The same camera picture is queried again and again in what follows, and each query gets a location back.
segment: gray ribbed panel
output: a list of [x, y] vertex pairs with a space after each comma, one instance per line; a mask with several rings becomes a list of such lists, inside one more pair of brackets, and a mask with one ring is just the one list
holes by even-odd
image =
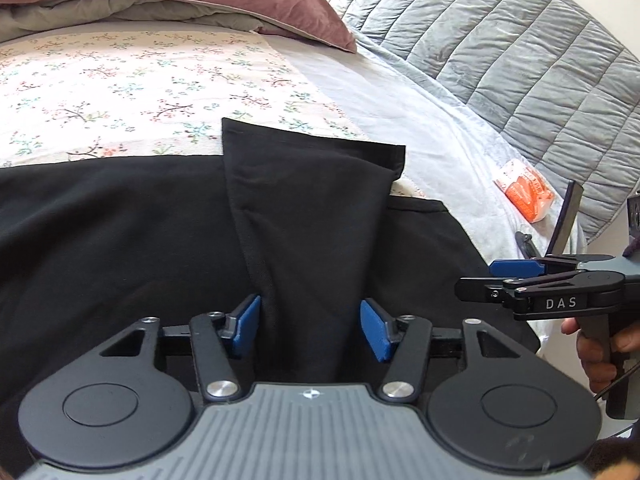
[[640, 177], [640, 62], [568, 0], [329, 0], [345, 22], [485, 119], [561, 192], [588, 238]]
[[[512, 480], [443, 451], [417, 413], [372, 399], [364, 386], [258, 384], [246, 400], [208, 407], [175, 449], [99, 476], [32, 468], [22, 480]], [[587, 480], [583, 469], [545, 480]]]

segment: blue gripper pad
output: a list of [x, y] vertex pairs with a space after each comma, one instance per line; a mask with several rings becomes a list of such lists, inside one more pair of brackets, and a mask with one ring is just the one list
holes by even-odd
[[366, 301], [360, 303], [360, 325], [378, 362], [389, 361], [393, 356], [393, 344], [386, 336], [384, 322]]
[[490, 266], [492, 276], [496, 278], [535, 278], [542, 276], [545, 266], [536, 260], [495, 260]]
[[244, 357], [251, 349], [260, 322], [260, 296], [256, 296], [252, 303], [238, 318], [236, 335], [231, 340], [231, 355], [236, 358]]

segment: gray blanket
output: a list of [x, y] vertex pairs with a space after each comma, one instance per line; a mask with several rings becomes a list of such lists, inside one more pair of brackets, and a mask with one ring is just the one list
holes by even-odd
[[268, 20], [211, 4], [180, 0], [46, 0], [36, 4], [0, 5], [0, 43], [85, 23], [155, 20], [197, 23], [245, 32], [259, 28], [275, 34], [284, 32]]
[[570, 0], [329, 0], [434, 78], [561, 192], [593, 240], [640, 178], [640, 62]]

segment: gray device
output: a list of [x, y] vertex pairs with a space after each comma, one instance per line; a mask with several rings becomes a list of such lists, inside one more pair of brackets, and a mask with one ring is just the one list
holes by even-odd
[[[22, 480], [586, 480], [600, 410], [580, 384], [479, 319], [438, 328], [374, 300], [360, 324], [385, 367], [366, 384], [255, 383], [259, 296], [230, 314], [149, 317], [31, 390], [18, 413], [39, 460]], [[191, 355], [197, 392], [158, 369]], [[463, 370], [418, 402], [434, 358]]]

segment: black cable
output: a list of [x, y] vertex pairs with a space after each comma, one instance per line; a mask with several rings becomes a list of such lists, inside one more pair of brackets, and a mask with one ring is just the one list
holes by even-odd
[[635, 365], [633, 365], [631, 368], [629, 368], [629, 370], [627, 370], [625, 373], [620, 375], [620, 377], [618, 377], [615, 381], [613, 381], [609, 386], [604, 388], [599, 394], [597, 394], [593, 398], [595, 400], [601, 399], [602, 396], [604, 396], [608, 391], [610, 391], [614, 386], [616, 386], [616, 384], [618, 384], [620, 381], [625, 380], [626, 378], [628, 378], [629, 376], [631, 376], [632, 374], [634, 374], [638, 370], [640, 370], [640, 361], [638, 361]]

